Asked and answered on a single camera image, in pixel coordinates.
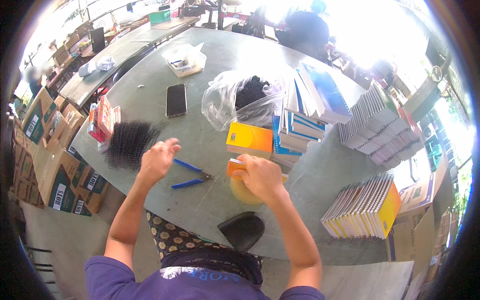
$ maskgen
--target floor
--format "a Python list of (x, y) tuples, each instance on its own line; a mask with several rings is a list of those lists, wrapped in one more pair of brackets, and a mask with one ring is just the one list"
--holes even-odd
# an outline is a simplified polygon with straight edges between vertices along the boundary
[[(114, 187), (107, 190), (97, 215), (92, 217), (68, 214), (50, 207), (39, 209), (21, 203), (27, 222), (28, 246), (49, 249), (52, 253), (36, 253), (35, 261), (52, 264), (55, 273), (40, 273), (57, 299), (88, 299), (85, 288), (84, 263), (94, 255), (102, 255), (109, 227), (125, 195)], [(142, 220), (133, 255), (137, 281), (160, 268), (160, 261), (146, 218)], [(413, 262), (378, 263), (356, 266), (324, 266), (321, 291), (327, 299), (401, 299)], [(262, 291), (278, 299), (288, 281), (289, 263), (264, 259)]]

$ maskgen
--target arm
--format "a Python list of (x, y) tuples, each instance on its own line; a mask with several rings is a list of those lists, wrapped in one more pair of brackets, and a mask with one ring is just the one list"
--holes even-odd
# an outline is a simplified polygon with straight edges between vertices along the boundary
[(177, 143), (176, 138), (170, 138), (156, 143), (144, 153), (137, 178), (110, 227), (104, 256), (126, 264), (132, 271), (133, 249), (144, 214), (145, 198), (153, 185), (170, 169), (175, 153), (180, 150)]
[(240, 155), (238, 159), (245, 163), (247, 170), (236, 170), (234, 175), (241, 177), (245, 186), (267, 204), (280, 225), (291, 267), (287, 288), (310, 286), (320, 289), (320, 254), (283, 187), (280, 167), (248, 154)]

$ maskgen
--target green box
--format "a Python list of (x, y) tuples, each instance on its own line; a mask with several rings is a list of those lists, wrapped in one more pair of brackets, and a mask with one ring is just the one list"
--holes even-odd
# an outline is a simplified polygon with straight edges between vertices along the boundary
[(170, 9), (160, 12), (149, 13), (148, 18), (150, 19), (150, 23), (152, 24), (168, 21), (170, 20)]

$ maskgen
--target hand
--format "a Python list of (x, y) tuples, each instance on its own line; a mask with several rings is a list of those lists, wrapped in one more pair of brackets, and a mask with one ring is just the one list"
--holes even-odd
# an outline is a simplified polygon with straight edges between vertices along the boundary
[(267, 205), (287, 193), (279, 165), (248, 154), (242, 154), (237, 159), (245, 164), (247, 170), (235, 170), (233, 176), (241, 177), (245, 186)]
[(177, 144), (178, 142), (178, 139), (172, 137), (165, 142), (156, 143), (144, 153), (137, 178), (147, 188), (152, 188), (157, 181), (167, 174), (172, 165), (173, 157), (181, 149), (180, 145)]

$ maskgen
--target plastic container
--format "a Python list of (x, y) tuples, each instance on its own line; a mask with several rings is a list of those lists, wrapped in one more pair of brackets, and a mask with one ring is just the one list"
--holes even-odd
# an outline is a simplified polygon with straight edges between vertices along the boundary
[[(207, 61), (207, 56), (205, 54), (196, 50), (194, 46), (189, 44), (180, 45), (171, 50), (167, 50), (163, 52), (162, 56), (178, 78), (184, 78), (203, 71), (205, 68), (205, 62)], [(179, 67), (178, 63), (177, 66), (172, 64), (172, 62), (179, 60), (185, 60), (186, 65)]]
[(170, 9), (166, 9), (160, 12), (153, 12), (148, 14), (150, 23), (162, 23), (170, 20)]

